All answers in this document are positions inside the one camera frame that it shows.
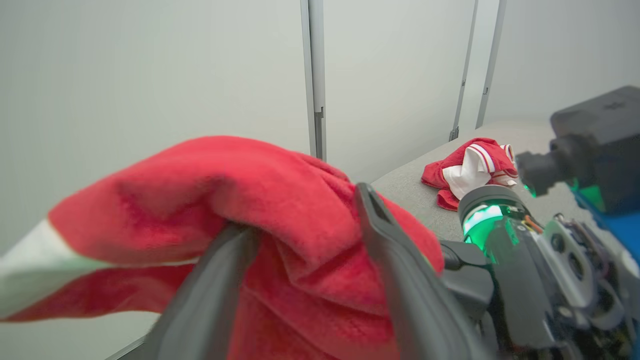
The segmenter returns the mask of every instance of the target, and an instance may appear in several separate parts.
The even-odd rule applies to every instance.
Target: orange wire
[[[542,234],[543,229],[542,229],[540,226],[538,226],[538,225],[536,224],[536,222],[535,222],[535,221],[533,221],[533,219],[532,219],[529,215],[525,215],[525,216],[524,216],[524,220],[525,220],[525,221],[526,221],[526,222],[527,222],[531,227],[533,227],[533,228],[538,232],[538,234]]]

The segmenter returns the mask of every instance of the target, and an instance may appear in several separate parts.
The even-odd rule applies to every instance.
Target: vertical metal strip
[[[500,3],[498,4],[498,16],[495,20],[495,31],[493,32],[491,54],[489,55],[489,66],[486,70],[486,79],[484,80],[484,92],[482,95],[482,101],[480,102],[480,110],[478,111],[476,129],[484,124],[484,113],[486,112],[486,105],[489,101],[491,82],[493,80],[493,70],[495,69],[495,60],[498,57],[498,48],[500,47],[500,37],[502,35],[502,25],[504,23],[504,11],[506,7],[507,0],[500,0]]]
[[[314,98],[314,129],[316,132],[316,157],[326,160],[326,106],[324,103],[324,3],[323,0],[307,1]]]
[[[305,85],[307,88],[307,119],[309,123],[309,146],[311,156],[321,158],[317,151],[316,140],[316,115],[314,110],[314,80],[311,64],[311,35],[309,28],[309,3],[308,0],[300,0],[300,14],[302,18],[302,51],[305,60]]]
[[[471,58],[471,45],[474,42],[474,30],[476,28],[476,13],[478,11],[478,0],[474,4],[474,14],[471,17],[471,30],[469,31],[469,43],[467,45],[467,58],[465,59],[465,68],[462,70],[462,84],[460,86],[460,94],[458,95],[458,107],[456,108],[456,117],[453,120],[453,130],[451,130],[452,136],[449,137],[449,141],[457,137],[456,128],[460,122],[460,110],[462,109],[462,98],[465,93],[465,85],[467,83],[467,71],[469,70],[469,59]]]

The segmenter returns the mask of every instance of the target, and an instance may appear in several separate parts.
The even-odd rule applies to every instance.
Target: hinge
[[[455,129],[451,130],[451,132],[449,133],[449,141],[457,139],[458,138],[458,129],[460,127],[456,126]]]

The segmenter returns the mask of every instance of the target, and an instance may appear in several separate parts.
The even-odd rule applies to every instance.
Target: red cloth
[[[49,213],[55,231],[105,265],[5,320],[161,312],[193,266],[175,262],[192,262],[233,220],[262,232],[241,287],[230,359],[397,359],[354,189],[326,163],[268,143],[226,136],[182,143],[58,204]],[[441,271],[433,233],[385,204]]]
[[[444,160],[426,165],[422,182],[440,189],[438,206],[457,211],[465,193],[486,184],[512,185],[517,177],[510,145],[499,145],[490,138],[473,138]]]

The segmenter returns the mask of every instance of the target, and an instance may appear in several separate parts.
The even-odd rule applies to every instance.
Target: red garment
[[[474,138],[444,160],[424,167],[422,182],[440,189],[437,204],[457,211],[462,197],[482,185],[514,185],[518,178],[513,150],[489,138]]]
[[[182,143],[63,200],[0,258],[0,318],[161,312],[233,220],[262,232],[230,359],[397,359],[354,189],[326,163],[268,143]],[[433,233],[385,204],[441,271]]]

